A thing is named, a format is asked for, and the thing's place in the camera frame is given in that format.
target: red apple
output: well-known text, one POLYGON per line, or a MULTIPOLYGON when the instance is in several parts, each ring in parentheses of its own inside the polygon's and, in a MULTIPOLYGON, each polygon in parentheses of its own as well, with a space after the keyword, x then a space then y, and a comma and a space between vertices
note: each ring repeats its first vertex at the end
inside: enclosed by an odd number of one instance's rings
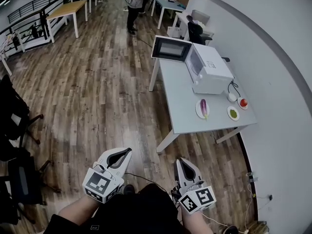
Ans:
POLYGON ((246 107, 247 106, 247 100, 246 99, 242 99, 241 101, 240 101, 240 105, 242 106, 242 107, 246 107))

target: railing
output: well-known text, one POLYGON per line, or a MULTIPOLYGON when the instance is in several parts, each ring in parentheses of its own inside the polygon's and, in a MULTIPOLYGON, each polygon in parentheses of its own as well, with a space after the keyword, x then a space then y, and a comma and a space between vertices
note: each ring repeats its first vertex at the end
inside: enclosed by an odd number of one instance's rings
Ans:
POLYGON ((28 14, 31 11, 36 11, 37 9, 49 4, 54 0, 33 0, 18 10, 12 12, 8 15, 9 22, 12 23, 15 20, 22 18, 24 15, 28 14))
MULTIPOLYGON (((20 41, 16 38, 13 40, 11 44, 9 44, 6 47, 6 52, 11 51, 13 48, 15 50, 18 50, 18 46, 21 44, 25 44, 28 42, 31 42, 33 40, 48 40, 49 35, 49 29, 46 22, 47 16, 53 12, 57 7, 61 6, 64 3, 67 3, 69 0, 53 0, 50 1, 47 5, 43 6, 40 10, 33 12, 13 24, 11 24, 6 29, 2 30, 0 32, 0 35, 5 33, 6 35, 9 35, 13 32, 18 32, 20 36, 20 41)), ((61 20, 61 18, 52 20, 51 27, 52 30, 56 26, 56 24, 61 20)))

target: purple eggplant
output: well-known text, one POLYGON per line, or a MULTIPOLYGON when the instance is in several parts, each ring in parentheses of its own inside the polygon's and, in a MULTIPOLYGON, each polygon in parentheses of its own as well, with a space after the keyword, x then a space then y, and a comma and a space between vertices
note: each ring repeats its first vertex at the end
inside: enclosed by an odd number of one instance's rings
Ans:
POLYGON ((203 114, 203 116, 208 119, 208 115, 207 115, 207 105, 206 105, 206 101, 205 99, 202 99, 200 101, 200 109, 201 109, 201 112, 203 114))

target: ceiling light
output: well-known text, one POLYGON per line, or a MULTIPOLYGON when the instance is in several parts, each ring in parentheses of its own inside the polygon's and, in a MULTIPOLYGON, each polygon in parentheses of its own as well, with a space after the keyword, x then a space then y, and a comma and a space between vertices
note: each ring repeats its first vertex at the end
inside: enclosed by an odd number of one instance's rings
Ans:
POLYGON ((3 5, 5 2, 6 2, 6 0, 3 0, 3 1, 0 3, 0 6, 3 5))

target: table leg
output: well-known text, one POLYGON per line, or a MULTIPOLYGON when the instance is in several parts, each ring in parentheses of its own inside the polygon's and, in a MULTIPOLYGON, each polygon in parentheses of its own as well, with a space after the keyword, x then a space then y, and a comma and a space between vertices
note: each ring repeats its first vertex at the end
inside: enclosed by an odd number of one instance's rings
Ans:
POLYGON ((154 85, 155 85, 155 81, 156 81, 156 77, 157 77, 157 73, 159 70, 159 59, 157 58, 154 64, 154 68, 153 68, 153 72, 152 72, 152 77, 151 77, 151 81, 150 81, 150 87, 148 89, 148 91, 152 92, 154 89, 154 85))
POLYGON ((76 13, 73 14, 73 18, 74 18, 74 27, 75 27, 75 34, 76 34, 76 38, 79 37, 78 35, 78 27, 77 27, 77 17, 76 17, 76 13))
POLYGON ((89 10, 90 10, 90 13, 91 13, 91 0, 89 0, 89 10))
POLYGON ((178 137, 178 134, 174 134, 174 131, 171 130, 168 135, 164 138, 164 140, 157 146, 156 152, 162 152, 169 144, 178 137))
POLYGON ((173 34, 174 34, 174 31, 175 31, 175 28, 176 28, 176 22, 177 22, 177 15, 175 16, 175 20, 174 20, 174 23, 172 24, 172 29, 169 33, 169 36, 172 37, 173 34))
POLYGON ((12 72, 11 72, 11 70, 9 69, 8 64, 6 64, 4 55, 3 55, 3 54, 0 54, 0 56, 1 56, 1 60, 2 60, 2 63, 3 63, 3 65, 4 65, 6 71, 9 73, 10 76, 12 76, 12 72))
POLYGON ((47 20, 47 24, 48 24, 48 29, 49 29, 49 34, 50 34, 50 37, 51 37, 51 41, 52 41, 52 43, 54 43, 54 37, 53 37, 53 34, 52 34, 52 28, 51 28, 50 20, 47 20))
POLYGON ((190 35, 189 35, 189 28, 187 28, 185 36, 184 36, 184 40, 188 41, 190 39, 190 35))
POLYGON ((162 8, 161 8, 161 13, 160 13, 159 23, 158 23, 158 27, 157 27, 157 29, 160 29, 160 26, 161 26, 161 21, 162 21, 162 17, 163 17, 163 15, 164 15, 164 11, 165 11, 165 8, 164 8, 164 7, 162 7, 162 8))
POLYGON ((154 0, 154 2, 153 2, 153 7, 152 7, 152 12, 151 12, 151 17, 152 17, 152 16, 153 16, 153 14, 154 14, 155 4, 156 4, 156 0, 154 0))
POLYGON ((242 131, 245 127, 247 127, 247 126, 237 127, 236 129, 234 129, 233 131, 231 131, 231 132, 228 133, 227 135, 225 135, 225 136, 223 136, 223 137, 217 139, 217 140, 216 140, 216 143, 219 144, 219 143, 221 143, 221 142, 223 142, 223 141, 225 141, 225 140, 227 140, 227 139, 233 137, 234 135, 237 135, 237 134, 238 134, 240 131, 242 131))
POLYGON ((88 21, 88 6, 87 3, 84 4, 84 13, 85 13, 85 19, 86 21, 88 21))
POLYGON ((18 35, 20 47, 21 47, 22 51, 25 53, 24 44, 23 44, 23 41, 21 40, 20 32, 19 32, 19 31, 17 31, 17 35, 18 35))

